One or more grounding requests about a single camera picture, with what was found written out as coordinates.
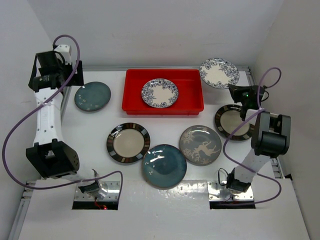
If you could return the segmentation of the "small teal plate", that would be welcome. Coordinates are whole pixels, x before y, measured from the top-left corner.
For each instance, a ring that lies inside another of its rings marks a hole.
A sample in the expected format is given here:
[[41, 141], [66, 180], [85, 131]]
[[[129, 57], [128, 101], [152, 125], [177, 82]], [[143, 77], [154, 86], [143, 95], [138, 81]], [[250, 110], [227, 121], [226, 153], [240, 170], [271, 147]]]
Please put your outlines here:
[[103, 82], [93, 81], [81, 86], [74, 95], [75, 105], [85, 112], [101, 110], [111, 99], [111, 89]]

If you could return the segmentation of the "blue floral plate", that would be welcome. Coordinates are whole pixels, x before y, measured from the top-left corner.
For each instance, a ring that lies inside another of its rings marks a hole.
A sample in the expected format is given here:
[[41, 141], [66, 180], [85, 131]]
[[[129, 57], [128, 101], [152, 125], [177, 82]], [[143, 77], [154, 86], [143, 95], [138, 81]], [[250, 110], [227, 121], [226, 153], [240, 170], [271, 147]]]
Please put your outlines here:
[[179, 90], [172, 81], [155, 78], [142, 87], [141, 97], [148, 106], [164, 109], [172, 106], [178, 100]]
[[223, 58], [209, 58], [199, 66], [201, 80], [208, 86], [224, 90], [229, 84], [236, 85], [240, 79], [240, 72], [230, 61]]

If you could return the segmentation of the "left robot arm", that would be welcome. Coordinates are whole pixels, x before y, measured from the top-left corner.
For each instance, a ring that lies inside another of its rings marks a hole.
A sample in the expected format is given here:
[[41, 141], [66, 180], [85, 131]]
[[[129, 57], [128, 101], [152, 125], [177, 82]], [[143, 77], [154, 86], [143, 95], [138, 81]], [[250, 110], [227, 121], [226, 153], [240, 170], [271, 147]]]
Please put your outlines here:
[[77, 152], [67, 145], [61, 127], [64, 93], [59, 88], [70, 76], [73, 65], [69, 45], [55, 45], [51, 51], [35, 55], [28, 87], [33, 90], [37, 126], [33, 146], [26, 157], [43, 179], [66, 179], [71, 182], [97, 178], [94, 169], [84, 169]]

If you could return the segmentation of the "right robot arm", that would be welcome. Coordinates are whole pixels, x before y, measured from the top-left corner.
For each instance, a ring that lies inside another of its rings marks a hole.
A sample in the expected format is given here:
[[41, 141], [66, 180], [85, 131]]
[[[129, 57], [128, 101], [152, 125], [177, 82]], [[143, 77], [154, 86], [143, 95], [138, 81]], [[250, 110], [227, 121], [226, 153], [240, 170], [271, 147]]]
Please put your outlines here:
[[251, 150], [231, 173], [227, 175], [226, 188], [234, 193], [245, 193], [260, 169], [266, 164], [267, 157], [275, 159], [285, 155], [290, 147], [291, 117], [273, 114], [261, 108], [266, 94], [266, 86], [228, 85], [231, 98], [241, 103], [240, 118], [254, 120], [251, 137]]

